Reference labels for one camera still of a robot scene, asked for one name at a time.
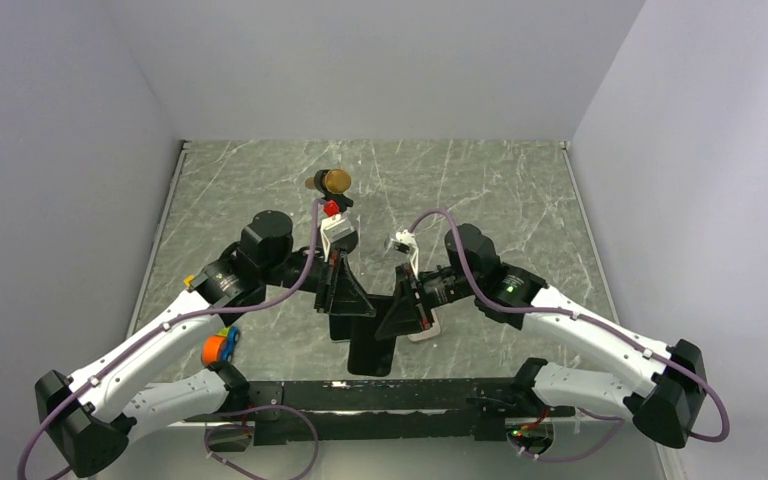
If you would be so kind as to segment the beige phone case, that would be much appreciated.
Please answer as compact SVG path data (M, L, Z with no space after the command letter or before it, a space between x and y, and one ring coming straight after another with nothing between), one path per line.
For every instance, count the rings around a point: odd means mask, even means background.
M430 321L429 329L423 330L422 332L419 332L419 333L410 334L408 336L408 339L411 342L417 343L417 342L430 340L434 337L439 336L442 331L442 328L441 328L440 320L438 319L437 313L435 311L431 311L429 321Z

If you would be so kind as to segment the black phone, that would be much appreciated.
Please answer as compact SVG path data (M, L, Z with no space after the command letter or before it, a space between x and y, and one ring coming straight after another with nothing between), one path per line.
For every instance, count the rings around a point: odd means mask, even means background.
M356 376L387 377L391 373L396 339L377 340L375 334L393 304L390 296L373 295L373 317L350 317L347 370Z

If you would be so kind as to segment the phone with dark screen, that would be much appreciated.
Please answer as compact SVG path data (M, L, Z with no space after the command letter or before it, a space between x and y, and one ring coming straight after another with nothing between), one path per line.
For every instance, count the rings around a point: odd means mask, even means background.
M351 339L353 321L348 317L332 316L328 318L329 338L332 342L346 342Z

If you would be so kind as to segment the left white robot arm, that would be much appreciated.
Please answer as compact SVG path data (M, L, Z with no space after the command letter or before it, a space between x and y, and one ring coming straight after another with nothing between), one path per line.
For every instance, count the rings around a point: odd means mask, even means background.
M188 417L239 417L247 406L245 377L223 360L182 381L150 387L174 359L242 315L272 308L298 291L324 286L323 273L356 246L349 217L315 205L307 247L293 248L293 222L262 211L238 241L192 277L172 303L123 343L64 374L50 370L34 385L42 435L78 478L114 463L127 447Z

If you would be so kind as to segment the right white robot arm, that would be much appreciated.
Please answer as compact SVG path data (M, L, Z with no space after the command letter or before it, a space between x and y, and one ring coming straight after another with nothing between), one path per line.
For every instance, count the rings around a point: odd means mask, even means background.
M449 266L422 271L412 231L388 239L388 249L407 261L397 269L394 304L378 338L431 339L441 332L436 309L471 297L488 319L570 346L600 368L593 372L527 360L511 387L520 413L578 407L630 421L650 440L675 449L699 436L694 424L704 401L715 396L695 344L669 345L597 315L543 278L502 261L493 241L472 224L450 230L445 245Z

